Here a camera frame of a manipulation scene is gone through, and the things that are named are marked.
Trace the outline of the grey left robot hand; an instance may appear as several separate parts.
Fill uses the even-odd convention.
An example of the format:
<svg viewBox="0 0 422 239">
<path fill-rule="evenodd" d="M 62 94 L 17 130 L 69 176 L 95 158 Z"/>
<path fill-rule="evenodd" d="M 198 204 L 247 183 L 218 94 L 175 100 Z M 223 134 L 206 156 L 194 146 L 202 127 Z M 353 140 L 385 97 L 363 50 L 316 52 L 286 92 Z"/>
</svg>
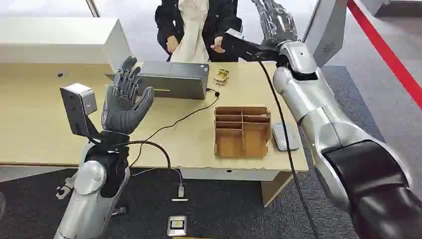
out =
<svg viewBox="0 0 422 239">
<path fill-rule="evenodd" d="M 130 135 L 139 126 L 154 102 L 154 88 L 147 87 L 139 95 L 140 67 L 137 59 L 128 56 L 108 85 L 101 116 L 104 130 Z"/>
</svg>

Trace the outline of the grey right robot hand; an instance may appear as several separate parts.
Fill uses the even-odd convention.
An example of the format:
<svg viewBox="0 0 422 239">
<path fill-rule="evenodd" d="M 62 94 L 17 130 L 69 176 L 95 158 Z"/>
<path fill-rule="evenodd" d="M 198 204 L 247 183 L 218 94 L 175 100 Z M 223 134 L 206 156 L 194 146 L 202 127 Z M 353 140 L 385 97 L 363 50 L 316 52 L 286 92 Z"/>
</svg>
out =
<svg viewBox="0 0 422 239">
<path fill-rule="evenodd" d="M 298 40 L 293 16 L 274 0 L 252 0 L 255 4 L 263 32 L 262 44 L 275 47 L 284 41 Z"/>
</svg>

